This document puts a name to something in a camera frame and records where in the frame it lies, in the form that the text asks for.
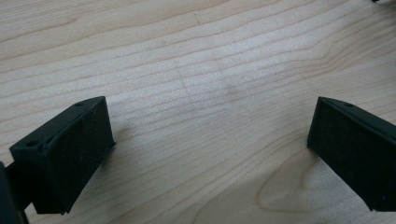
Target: hole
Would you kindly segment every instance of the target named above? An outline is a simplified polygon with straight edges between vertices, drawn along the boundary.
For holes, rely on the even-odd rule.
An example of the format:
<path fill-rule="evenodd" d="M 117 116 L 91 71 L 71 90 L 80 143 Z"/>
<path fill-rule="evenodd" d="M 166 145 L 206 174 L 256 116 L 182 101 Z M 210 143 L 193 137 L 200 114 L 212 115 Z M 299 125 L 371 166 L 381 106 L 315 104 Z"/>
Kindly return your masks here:
<path fill-rule="evenodd" d="M 26 144 L 27 147 L 35 147 L 39 144 L 40 142 L 38 141 L 30 141 Z"/>

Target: black object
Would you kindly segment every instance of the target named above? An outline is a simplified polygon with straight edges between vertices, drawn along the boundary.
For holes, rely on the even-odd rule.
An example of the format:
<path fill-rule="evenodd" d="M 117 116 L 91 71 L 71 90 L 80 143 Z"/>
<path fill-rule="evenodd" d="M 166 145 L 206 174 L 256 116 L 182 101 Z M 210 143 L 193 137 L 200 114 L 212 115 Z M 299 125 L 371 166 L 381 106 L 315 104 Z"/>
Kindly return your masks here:
<path fill-rule="evenodd" d="M 19 213 L 31 202 L 38 214 L 70 212 L 114 146 L 105 97 L 72 105 L 24 137 L 10 148 L 15 161 L 6 169 L 7 178 L 0 167 L 1 197 L 6 200 L 11 191 L 13 199 L 0 211 L 0 223 L 26 223 L 3 222 L 3 217 L 16 207 L 18 220 L 23 219 Z"/>
<path fill-rule="evenodd" d="M 396 126 L 352 104 L 319 97 L 308 147 L 370 210 L 396 211 Z"/>

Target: textured black surface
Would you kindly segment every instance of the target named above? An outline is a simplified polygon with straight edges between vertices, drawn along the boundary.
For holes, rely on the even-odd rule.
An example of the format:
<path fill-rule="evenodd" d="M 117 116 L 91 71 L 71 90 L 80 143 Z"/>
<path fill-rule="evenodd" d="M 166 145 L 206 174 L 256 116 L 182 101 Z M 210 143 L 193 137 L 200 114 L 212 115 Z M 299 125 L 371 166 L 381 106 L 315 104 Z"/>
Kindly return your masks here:
<path fill-rule="evenodd" d="M 38 214 L 70 212 L 109 150 L 115 145 L 106 98 L 70 106 L 10 148 L 28 174 Z"/>
<path fill-rule="evenodd" d="M 355 105 L 319 97 L 308 147 L 371 210 L 396 211 L 396 126 Z"/>

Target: wooden table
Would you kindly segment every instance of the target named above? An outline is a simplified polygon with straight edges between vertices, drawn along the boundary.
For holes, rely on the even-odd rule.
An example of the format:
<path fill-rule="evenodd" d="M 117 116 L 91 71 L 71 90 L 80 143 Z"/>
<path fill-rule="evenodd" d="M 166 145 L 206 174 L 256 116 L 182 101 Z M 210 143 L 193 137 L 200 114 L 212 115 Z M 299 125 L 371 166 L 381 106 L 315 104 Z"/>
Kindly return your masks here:
<path fill-rule="evenodd" d="M 105 95 L 117 147 L 70 214 L 31 223 L 396 223 L 305 146 L 320 95 L 396 123 L 395 7 L 1 1 L 0 161 Z"/>

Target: black plastic part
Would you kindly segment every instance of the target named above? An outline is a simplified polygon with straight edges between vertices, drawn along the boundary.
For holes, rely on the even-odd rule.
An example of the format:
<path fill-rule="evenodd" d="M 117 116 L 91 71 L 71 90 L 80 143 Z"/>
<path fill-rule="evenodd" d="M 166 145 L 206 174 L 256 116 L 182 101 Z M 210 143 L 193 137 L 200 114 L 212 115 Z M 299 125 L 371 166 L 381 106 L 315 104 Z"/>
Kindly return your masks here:
<path fill-rule="evenodd" d="M 319 97 L 308 147 L 370 210 L 396 211 L 396 126 L 355 105 Z"/>
<path fill-rule="evenodd" d="M 106 98 L 96 97 L 70 106 L 10 151 L 37 213 L 63 214 L 114 145 Z"/>
<path fill-rule="evenodd" d="M 26 187 L 31 186 L 29 176 L 23 172 L 16 162 L 12 162 L 7 167 L 6 172 L 14 201 L 18 208 L 24 210 L 32 202 L 32 194 L 35 193 L 33 188 Z"/>
<path fill-rule="evenodd" d="M 14 195 L 14 192 L 8 183 L 6 168 L 0 162 L 0 223 L 28 223 L 23 209 L 17 206 L 16 200 L 14 200 L 12 195 Z"/>

